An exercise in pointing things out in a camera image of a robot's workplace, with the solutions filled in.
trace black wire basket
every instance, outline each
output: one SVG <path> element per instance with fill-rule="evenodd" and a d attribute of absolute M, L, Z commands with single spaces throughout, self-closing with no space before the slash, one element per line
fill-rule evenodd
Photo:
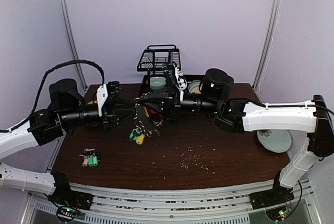
<path fill-rule="evenodd" d="M 176 45 L 149 45 L 142 53 L 137 71 L 154 76 L 162 71 L 162 65 L 172 62 L 181 70 L 180 51 Z"/>

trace white plate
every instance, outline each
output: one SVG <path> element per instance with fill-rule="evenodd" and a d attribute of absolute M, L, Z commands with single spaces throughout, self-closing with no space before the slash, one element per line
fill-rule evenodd
<path fill-rule="evenodd" d="M 272 133 L 269 137 L 261 136 L 257 131 L 257 138 L 260 143 L 269 151 L 272 152 L 286 152 L 289 150 L 292 144 L 292 139 L 289 131 L 287 130 L 271 130 Z"/>

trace purple wall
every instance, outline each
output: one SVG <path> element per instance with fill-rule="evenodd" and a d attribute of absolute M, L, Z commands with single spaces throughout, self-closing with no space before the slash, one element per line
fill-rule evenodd
<path fill-rule="evenodd" d="M 218 67 L 253 82 L 272 0 L 67 0 L 80 58 L 101 64 L 107 80 L 141 82 L 136 66 L 150 44 L 174 43 L 186 74 Z M 96 72 L 84 67 L 87 83 Z"/>
<path fill-rule="evenodd" d="M 71 60 L 59 0 L 0 0 L 0 128 L 16 124 L 32 109 L 44 72 Z M 75 69 L 48 78 L 38 109 L 47 107 L 47 87 Z M 2 161 L 19 168 L 45 171 L 55 143 L 27 149 Z M 17 223 L 26 192 L 0 189 L 1 223 Z"/>
<path fill-rule="evenodd" d="M 325 97 L 334 109 L 334 2 L 333 0 L 283 0 L 273 50 L 264 82 L 263 102 L 292 102 Z M 293 132 L 293 156 L 305 135 Z M 334 158 L 316 164 L 308 174 L 319 199 L 324 223 L 334 222 Z"/>

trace black cylindrical motor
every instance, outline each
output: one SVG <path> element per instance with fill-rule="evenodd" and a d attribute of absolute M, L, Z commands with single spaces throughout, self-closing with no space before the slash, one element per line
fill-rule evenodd
<path fill-rule="evenodd" d="M 99 117 L 97 104 L 74 108 L 60 114 L 60 118 L 63 129 L 102 124 L 102 117 Z"/>
<path fill-rule="evenodd" d="M 61 79 L 49 86 L 50 100 L 53 112 L 64 112 L 79 106 L 76 97 L 78 93 L 77 82 L 74 79 Z"/>
<path fill-rule="evenodd" d="M 216 103 L 203 98 L 200 94 L 185 93 L 183 101 L 181 101 L 182 113 L 194 114 L 214 114 L 216 111 Z"/>
<path fill-rule="evenodd" d="M 226 101 L 232 90 L 233 78 L 216 68 L 208 69 L 199 86 L 201 95 L 211 101 Z"/>

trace wooden table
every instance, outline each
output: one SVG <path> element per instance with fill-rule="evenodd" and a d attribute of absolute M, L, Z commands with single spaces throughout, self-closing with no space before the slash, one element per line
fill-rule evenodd
<path fill-rule="evenodd" d="M 91 86 L 91 98 L 97 86 Z M 139 84 L 122 85 L 121 97 L 138 96 Z M 249 84 L 234 84 L 231 98 L 257 100 Z M 104 134 L 102 127 L 79 128 L 66 136 L 53 171 L 69 182 L 136 190 L 184 190 L 222 187 L 273 179 L 289 162 L 286 153 L 266 150 L 256 133 L 231 134 L 208 126 L 203 115 L 181 115 L 177 124 L 164 122 L 160 137 L 145 138 L 143 145 L 129 142 L 134 121 L 128 120 Z M 85 148 L 101 152 L 98 167 L 82 167 Z"/>

